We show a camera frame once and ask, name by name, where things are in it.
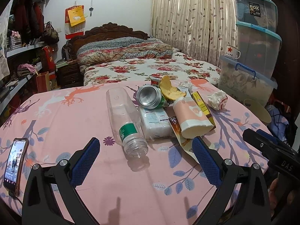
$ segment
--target empty bottle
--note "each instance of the empty bottle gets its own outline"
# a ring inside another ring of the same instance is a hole
[[[148,145],[140,130],[140,114],[124,88],[112,88],[106,92],[110,125],[117,143],[122,144],[130,157],[142,157],[148,153]]]

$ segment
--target drawer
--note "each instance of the drawer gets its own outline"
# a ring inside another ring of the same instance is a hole
[[[62,84],[63,85],[68,85],[68,84],[73,84],[81,81],[81,75],[80,73],[73,73],[67,76],[64,76],[62,78]]]
[[[74,84],[65,85],[65,86],[62,86],[61,88],[62,89],[66,89],[66,88],[73,88],[73,87],[79,87],[79,86],[83,86],[83,82],[82,81],[74,83]]]
[[[79,66],[78,64],[72,64],[72,65],[68,65],[68,66],[64,66],[62,67],[62,69],[60,70],[61,74],[64,75],[69,75],[75,72],[79,72]]]

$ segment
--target yellow bag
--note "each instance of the yellow bag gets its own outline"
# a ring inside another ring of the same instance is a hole
[[[68,15],[71,26],[80,24],[86,20],[83,15],[83,9],[81,6],[74,7],[73,9],[68,10]]]

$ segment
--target beige bin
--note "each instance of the beige bin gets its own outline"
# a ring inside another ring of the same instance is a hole
[[[258,102],[250,99],[245,99],[244,106],[247,107],[255,116],[257,116],[264,125],[267,126],[272,121],[268,111]]]

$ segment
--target nightstand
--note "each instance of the nightstand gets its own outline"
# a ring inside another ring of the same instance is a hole
[[[83,76],[77,61],[64,66],[57,65],[56,68],[61,89],[83,86]]]

